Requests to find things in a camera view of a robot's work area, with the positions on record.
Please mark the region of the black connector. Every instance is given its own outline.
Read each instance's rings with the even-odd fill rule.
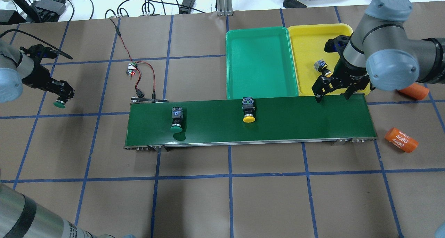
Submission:
[[[189,14],[192,11],[192,7],[195,5],[195,0],[183,0],[179,14]]]
[[[142,92],[142,90],[140,90],[140,89],[136,89],[136,95],[139,98],[143,98],[145,96],[144,92]]]
[[[306,5],[298,0],[284,0],[283,7],[285,8],[307,8]]]

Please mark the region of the black power supply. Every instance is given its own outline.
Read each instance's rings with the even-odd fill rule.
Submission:
[[[195,5],[195,0],[183,0],[179,14],[189,14],[192,11],[192,7]]]

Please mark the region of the black tube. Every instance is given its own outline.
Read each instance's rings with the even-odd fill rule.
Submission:
[[[32,19],[33,22],[41,22],[37,12],[31,6],[29,6],[25,0],[13,1]]]

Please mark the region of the orange cylinder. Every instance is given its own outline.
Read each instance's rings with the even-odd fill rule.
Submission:
[[[418,101],[425,99],[425,97],[427,97],[429,93],[429,89],[418,83],[413,83],[408,87],[400,89],[398,91],[401,92],[402,94],[406,94],[409,97],[413,97]]]
[[[395,127],[391,128],[388,133],[386,133],[385,139],[407,153],[411,153],[419,145],[415,139],[409,137]]]

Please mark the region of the plastic tray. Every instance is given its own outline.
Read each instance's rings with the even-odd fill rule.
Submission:
[[[328,69],[334,71],[340,56],[338,53],[326,53],[324,44],[327,40],[339,35],[350,36],[353,29],[346,24],[320,24],[289,27],[289,35],[292,43],[292,53],[296,67],[299,96],[313,96],[312,86],[320,72],[314,69],[314,63],[323,59]],[[346,89],[337,89],[332,94],[343,94]],[[369,94],[370,86],[359,92]]]
[[[227,32],[227,99],[298,96],[285,27]]]

